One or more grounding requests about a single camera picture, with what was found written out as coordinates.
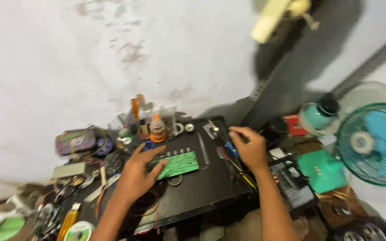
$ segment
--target teal jar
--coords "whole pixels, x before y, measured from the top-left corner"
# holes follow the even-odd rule
[[[339,111],[339,103],[331,93],[326,94],[317,103],[308,105],[303,111],[305,120],[316,130],[330,126]]]

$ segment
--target solder wire spool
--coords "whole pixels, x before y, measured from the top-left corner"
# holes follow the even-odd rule
[[[80,221],[67,232],[64,241],[89,241],[95,227],[90,222]]]

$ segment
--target black workbench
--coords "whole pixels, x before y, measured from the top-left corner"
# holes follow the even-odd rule
[[[227,135],[227,127],[222,117],[212,118],[212,121],[220,128],[223,135]],[[216,141],[212,140],[202,127],[208,123],[207,120],[193,119],[188,123],[194,124],[194,133],[181,134],[171,140],[165,140],[159,145],[167,145],[164,157],[166,157],[167,152],[171,152],[171,155],[173,155],[174,151],[180,153],[179,150],[183,149],[184,152],[186,152],[186,149],[190,148],[190,151],[194,151],[196,154],[200,170],[184,174],[183,181],[176,187],[169,186],[166,180],[158,181],[152,188],[159,196],[157,211],[137,220],[135,233],[153,227],[157,215],[159,216],[159,220],[155,227],[166,226],[231,204],[235,200],[235,196],[236,198],[246,198],[249,196],[249,193],[252,193],[251,187],[243,182],[242,179],[235,177],[232,182],[231,173],[227,164],[223,159],[218,157]],[[203,169],[206,164],[199,144],[198,133],[201,134],[210,160],[210,166],[206,169]],[[105,209],[106,203],[111,198],[116,184],[117,183],[112,184],[106,190],[101,203],[102,210]],[[70,201],[67,200],[68,202],[66,202],[67,206],[64,203],[64,206],[66,206],[64,209],[68,209],[69,205],[73,202],[81,202],[82,208],[78,221],[84,220],[98,225],[98,219],[95,216],[96,201],[98,198],[90,203],[84,202],[83,200],[99,186],[100,180],[97,179],[94,183],[84,188],[81,193],[69,198]],[[129,217],[128,214],[127,222],[130,222],[130,218],[133,217]]]

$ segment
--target finger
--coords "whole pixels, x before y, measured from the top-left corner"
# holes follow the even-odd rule
[[[229,127],[229,130],[243,134],[244,136],[248,137],[250,141],[254,140],[256,137],[260,137],[259,134],[257,134],[249,127]]]
[[[142,153],[141,161],[143,161],[145,163],[149,162],[151,159],[153,159],[154,156],[156,156],[157,154],[164,151],[165,148],[166,148],[166,145],[158,147],[158,148],[154,148],[153,150],[144,151]]]
[[[155,182],[159,174],[164,169],[165,165],[168,164],[168,160],[161,160],[154,168],[153,170],[148,173],[147,178],[150,179],[150,181]]]
[[[142,143],[141,145],[139,145],[138,148],[135,149],[135,151],[132,153],[131,157],[138,156],[139,153],[141,153],[141,150],[142,148],[144,148],[144,146],[145,146],[145,143]]]
[[[238,133],[231,131],[229,132],[229,136],[232,138],[233,144],[235,145],[236,149],[239,150],[245,145]]]

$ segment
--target green fan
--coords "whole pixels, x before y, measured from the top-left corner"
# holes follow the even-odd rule
[[[336,149],[357,178],[386,187],[386,103],[374,103],[352,112],[341,123]]]

